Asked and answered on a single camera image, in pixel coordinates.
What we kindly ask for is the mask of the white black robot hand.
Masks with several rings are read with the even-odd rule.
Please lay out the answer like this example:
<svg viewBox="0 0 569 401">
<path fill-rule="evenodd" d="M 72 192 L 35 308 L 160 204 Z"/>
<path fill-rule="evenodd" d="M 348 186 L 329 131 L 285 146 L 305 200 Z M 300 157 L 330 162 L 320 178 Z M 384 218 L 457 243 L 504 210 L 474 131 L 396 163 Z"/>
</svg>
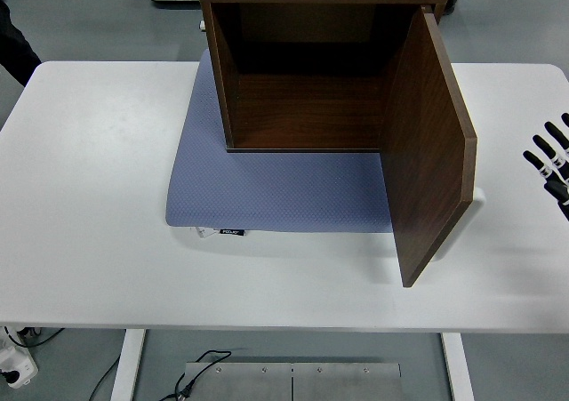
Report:
<svg viewBox="0 0 569 401">
<path fill-rule="evenodd" d="M 561 156 L 540 135 L 533 136 L 534 144 L 545 154 L 551 165 L 545 164 L 533 152 L 525 150 L 523 157 L 545 180 L 544 189 L 555 198 L 557 207 L 568 219 L 568 137 L 552 122 L 544 123 L 547 133 L 559 144 L 564 152 Z"/>
</svg>

